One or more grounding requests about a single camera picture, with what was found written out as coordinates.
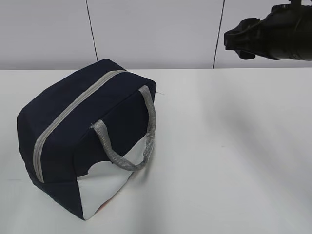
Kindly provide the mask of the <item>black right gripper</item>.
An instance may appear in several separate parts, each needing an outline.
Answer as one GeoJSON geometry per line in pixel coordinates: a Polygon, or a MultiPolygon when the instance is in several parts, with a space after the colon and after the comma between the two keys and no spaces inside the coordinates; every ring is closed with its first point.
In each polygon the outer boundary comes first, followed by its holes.
{"type": "Polygon", "coordinates": [[[312,7],[300,0],[274,5],[264,18],[243,19],[225,32],[224,46],[240,59],[312,59],[312,7]]]}

